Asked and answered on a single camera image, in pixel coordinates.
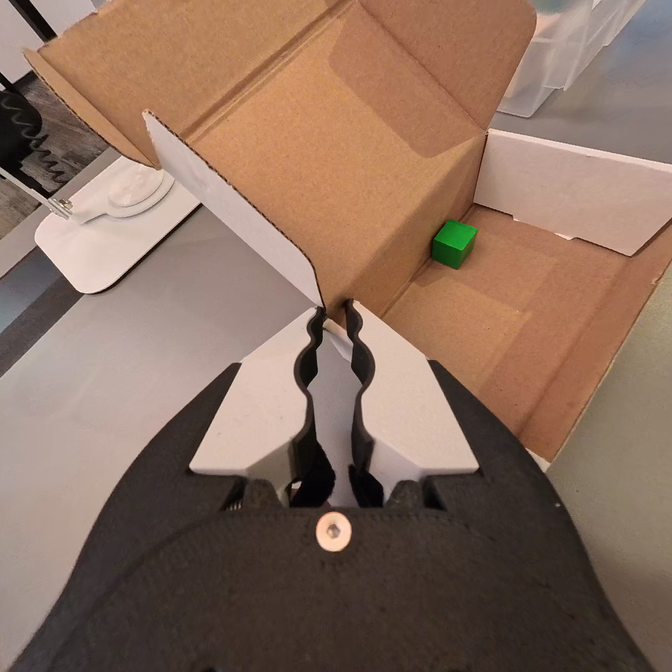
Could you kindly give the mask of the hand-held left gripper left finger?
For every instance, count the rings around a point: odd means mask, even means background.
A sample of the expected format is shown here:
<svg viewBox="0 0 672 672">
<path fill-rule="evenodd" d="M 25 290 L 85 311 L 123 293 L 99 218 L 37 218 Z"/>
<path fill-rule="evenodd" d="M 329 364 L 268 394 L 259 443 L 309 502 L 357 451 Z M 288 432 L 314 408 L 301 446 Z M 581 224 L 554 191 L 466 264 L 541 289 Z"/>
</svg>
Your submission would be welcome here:
<svg viewBox="0 0 672 672">
<path fill-rule="evenodd" d="M 316 429 L 309 383 L 317 374 L 324 310 L 306 310 L 243 358 L 189 468 L 200 475 L 303 479 Z"/>
</svg>

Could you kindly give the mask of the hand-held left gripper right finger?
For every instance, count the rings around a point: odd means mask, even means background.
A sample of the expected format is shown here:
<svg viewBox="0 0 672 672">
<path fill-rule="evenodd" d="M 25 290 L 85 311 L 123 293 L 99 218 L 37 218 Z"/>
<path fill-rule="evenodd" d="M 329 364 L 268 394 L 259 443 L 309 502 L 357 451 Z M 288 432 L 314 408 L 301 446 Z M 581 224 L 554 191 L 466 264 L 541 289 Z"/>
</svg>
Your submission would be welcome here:
<svg viewBox="0 0 672 672">
<path fill-rule="evenodd" d="M 393 488 L 469 475 L 478 461 L 427 357 L 362 303 L 345 303 L 351 369 L 360 382 L 351 428 L 351 479 Z"/>
</svg>

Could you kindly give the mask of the white cardboard box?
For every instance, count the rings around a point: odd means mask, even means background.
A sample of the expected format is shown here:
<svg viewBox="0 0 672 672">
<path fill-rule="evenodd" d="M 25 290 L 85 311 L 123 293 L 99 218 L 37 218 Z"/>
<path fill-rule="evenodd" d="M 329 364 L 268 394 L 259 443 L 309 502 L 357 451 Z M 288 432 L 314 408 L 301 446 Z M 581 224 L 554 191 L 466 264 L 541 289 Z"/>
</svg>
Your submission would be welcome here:
<svg viewBox="0 0 672 672">
<path fill-rule="evenodd" d="M 332 319 L 359 300 L 551 462 L 671 262 L 671 165 L 489 130 L 528 1 L 110 1 L 24 50 Z M 455 220 L 460 269 L 431 259 Z"/>
</svg>

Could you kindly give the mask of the green cube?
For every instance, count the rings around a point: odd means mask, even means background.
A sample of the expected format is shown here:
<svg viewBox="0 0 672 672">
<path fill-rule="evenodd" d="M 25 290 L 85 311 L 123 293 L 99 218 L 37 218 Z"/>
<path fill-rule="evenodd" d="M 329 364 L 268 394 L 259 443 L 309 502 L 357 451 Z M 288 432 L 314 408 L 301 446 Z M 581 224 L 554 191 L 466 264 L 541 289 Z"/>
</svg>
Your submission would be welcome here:
<svg viewBox="0 0 672 672">
<path fill-rule="evenodd" d="M 458 270 L 471 254 L 478 229 L 457 220 L 447 220 L 432 241 L 431 259 Z"/>
</svg>

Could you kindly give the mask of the dark device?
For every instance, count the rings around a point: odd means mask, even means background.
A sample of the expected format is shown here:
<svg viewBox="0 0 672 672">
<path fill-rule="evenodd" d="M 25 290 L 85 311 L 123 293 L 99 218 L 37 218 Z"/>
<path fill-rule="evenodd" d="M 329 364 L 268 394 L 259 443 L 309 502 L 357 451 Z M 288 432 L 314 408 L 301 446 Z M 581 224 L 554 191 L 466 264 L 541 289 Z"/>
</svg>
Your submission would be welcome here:
<svg viewBox="0 0 672 672">
<path fill-rule="evenodd" d="M 29 101 L 1 91 L 1 166 L 21 164 L 32 153 L 31 143 L 42 131 L 42 116 Z"/>
</svg>

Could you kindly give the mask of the black metal table frame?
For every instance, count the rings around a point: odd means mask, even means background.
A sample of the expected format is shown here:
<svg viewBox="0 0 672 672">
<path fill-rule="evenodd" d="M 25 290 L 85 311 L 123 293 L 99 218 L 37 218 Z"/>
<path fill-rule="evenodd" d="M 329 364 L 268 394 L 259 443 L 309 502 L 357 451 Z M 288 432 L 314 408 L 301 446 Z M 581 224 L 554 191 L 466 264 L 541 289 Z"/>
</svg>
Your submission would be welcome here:
<svg viewBox="0 0 672 672">
<path fill-rule="evenodd" d="M 1 90 L 14 91 L 32 72 L 23 52 L 36 50 L 56 32 L 31 1 L 1 1 Z"/>
</svg>

